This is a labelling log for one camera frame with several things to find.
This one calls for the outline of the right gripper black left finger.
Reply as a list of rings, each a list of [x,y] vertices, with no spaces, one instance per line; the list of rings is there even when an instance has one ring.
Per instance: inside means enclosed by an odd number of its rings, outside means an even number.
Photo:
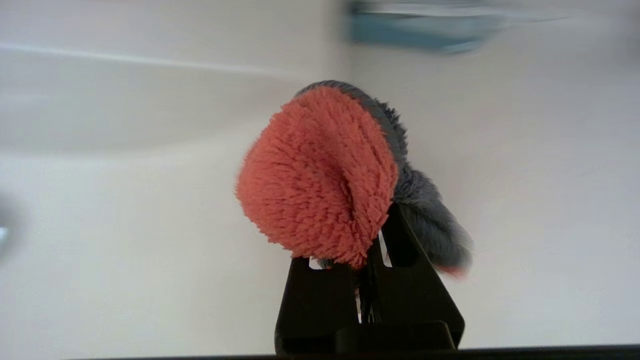
[[[338,332],[357,325],[352,269],[345,264],[313,269],[307,258],[292,259],[275,325],[275,353],[336,354]]]

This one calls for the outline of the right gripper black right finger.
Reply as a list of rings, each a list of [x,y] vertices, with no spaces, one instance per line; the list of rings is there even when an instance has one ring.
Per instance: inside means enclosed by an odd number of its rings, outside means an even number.
[[[458,348],[465,321],[397,204],[374,239],[366,269],[362,350]]]

